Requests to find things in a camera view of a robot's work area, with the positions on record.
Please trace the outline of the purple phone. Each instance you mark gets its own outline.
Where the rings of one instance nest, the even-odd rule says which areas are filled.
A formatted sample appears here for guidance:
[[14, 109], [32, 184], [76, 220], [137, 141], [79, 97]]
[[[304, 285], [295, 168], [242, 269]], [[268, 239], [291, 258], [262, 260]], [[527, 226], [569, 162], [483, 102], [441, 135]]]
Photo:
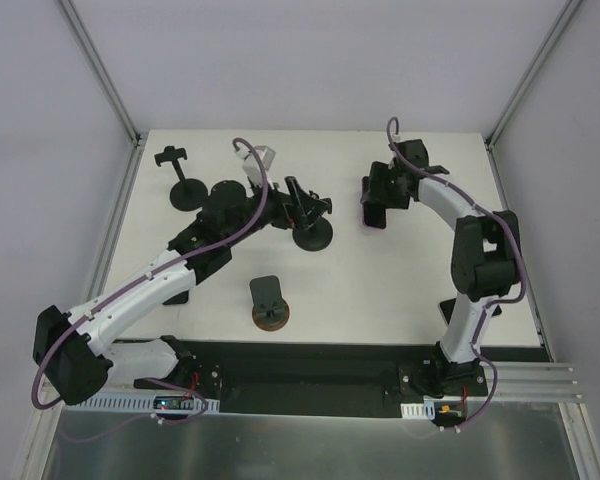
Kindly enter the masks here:
[[387, 227], [386, 207], [376, 203], [362, 204], [363, 224], [368, 228], [384, 230]]

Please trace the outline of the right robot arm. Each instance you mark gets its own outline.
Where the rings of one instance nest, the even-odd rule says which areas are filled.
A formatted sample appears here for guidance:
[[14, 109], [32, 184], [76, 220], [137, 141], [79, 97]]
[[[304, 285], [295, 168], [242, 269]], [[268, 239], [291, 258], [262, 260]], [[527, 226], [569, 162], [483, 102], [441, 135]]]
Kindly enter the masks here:
[[433, 354], [410, 376], [416, 392], [441, 398], [478, 373], [481, 342], [513, 286], [523, 286], [519, 224], [510, 210], [489, 211], [457, 186], [450, 173], [430, 165], [424, 142], [389, 137], [393, 158], [375, 161], [362, 180], [363, 223], [384, 229], [390, 209], [417, 202], [435, 212], [453, 231], [450, 262], [457, 291], [451, 319]]

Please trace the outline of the black round-base clamp stand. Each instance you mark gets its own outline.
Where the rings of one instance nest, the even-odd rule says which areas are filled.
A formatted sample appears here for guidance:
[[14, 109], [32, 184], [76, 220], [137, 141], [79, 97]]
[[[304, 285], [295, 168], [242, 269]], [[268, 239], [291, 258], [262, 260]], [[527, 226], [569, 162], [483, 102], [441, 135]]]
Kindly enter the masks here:
[[318, 252], [330, 245], [333, 239], [333, 227], [325, 215], [307, 230], [292, 230], [293, 241], [298, 247], [305, 251]]

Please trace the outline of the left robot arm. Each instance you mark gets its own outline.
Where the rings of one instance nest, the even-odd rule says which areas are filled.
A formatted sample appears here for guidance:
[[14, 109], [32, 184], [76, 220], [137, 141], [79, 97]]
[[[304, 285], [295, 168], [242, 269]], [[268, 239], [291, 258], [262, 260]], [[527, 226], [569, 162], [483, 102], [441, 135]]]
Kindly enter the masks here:
[[38, 370], [31, 399], [47, 379], [60, 401], [77, 405], [115, 380], [135, 387], [166, 385], [187, 388], [198, 368], [192, 353], [171, 335], [131, 344], [118, 337], [156, 307], [172, 300], [186, 301], [190, 291], [232, 259], [233, 246], [267, 227], [292, 232], [307, 251], [326, 248], [333, 230], [326, 220], [332, 202], [305, 191], [293, 176], [286, 191], [226, 180], [213, 186], [196, 219], [142, 271], [82, 305], [62, 312], [56, 306], [42, 311], [36, 324], [33, 360]]

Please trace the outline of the white-edged phone on right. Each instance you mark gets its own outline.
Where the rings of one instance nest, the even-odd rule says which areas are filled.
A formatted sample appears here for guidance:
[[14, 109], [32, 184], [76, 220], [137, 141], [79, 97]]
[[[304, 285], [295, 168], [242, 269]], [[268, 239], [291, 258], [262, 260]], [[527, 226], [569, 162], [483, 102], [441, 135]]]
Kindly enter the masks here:
[[502, 314], [502, 308], [494, 296], [473, 300], [468, 295], [458, 294], [455, 298], [440, 302], [439, 309], [448, 327], [467, 330], [475, 330], [479, 325], [487, 324], [493, 316]]

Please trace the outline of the black stand with wooden base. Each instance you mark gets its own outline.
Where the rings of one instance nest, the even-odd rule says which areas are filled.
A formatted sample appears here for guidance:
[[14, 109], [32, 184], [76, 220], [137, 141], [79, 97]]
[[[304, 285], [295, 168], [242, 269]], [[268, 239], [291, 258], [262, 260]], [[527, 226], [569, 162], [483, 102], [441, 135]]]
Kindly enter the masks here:
[[275, 275], [254, 278], [249, 289], [254, 324], [266, 332], [283, 328], [289, 320], [290, 308], [282, 296], [279, 278]]

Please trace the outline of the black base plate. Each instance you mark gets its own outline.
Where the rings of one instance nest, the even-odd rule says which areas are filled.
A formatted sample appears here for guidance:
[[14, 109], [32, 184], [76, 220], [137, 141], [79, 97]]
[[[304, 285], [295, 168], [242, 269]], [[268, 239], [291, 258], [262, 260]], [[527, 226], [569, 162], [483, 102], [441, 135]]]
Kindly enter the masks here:
[[444, 379], [429, 345], [179, 341], [182, 372], [160, 380], [217, 400], [223, 413], [397, 418], [426, 397], [487, 395], [483, 368]]

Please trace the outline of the tall black clamp stand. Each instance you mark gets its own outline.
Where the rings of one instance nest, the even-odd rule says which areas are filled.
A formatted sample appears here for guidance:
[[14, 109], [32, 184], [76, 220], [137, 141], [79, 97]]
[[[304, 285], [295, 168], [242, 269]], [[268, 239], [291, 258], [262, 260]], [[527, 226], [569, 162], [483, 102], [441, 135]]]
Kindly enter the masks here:
[[158, 167], [171, 164], [178, 181], [171, 187], [169, 200], [171, 205], [179, 211], [191, 212], [202, 206], [208, 196], [206, 185], [199, 179], [189, 178], [185, 175], [181, 160], [187, 160], [188, 155], [184, 147], [165, 146], [163, 151], [154, 155]]

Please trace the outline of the black phone on left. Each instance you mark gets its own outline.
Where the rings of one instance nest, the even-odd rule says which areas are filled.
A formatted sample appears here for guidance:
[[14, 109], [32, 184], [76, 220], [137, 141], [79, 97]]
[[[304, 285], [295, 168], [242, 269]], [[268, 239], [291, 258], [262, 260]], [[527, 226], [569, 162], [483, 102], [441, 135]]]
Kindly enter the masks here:
[[190, 297], [190, 291], [185, 290], [185, 291], [182, 291], [182, 292], [170, 297], [166, 301], [164, 301], [163, 305], [164, 306], [186, 305], [189, 302], [189, 297]]

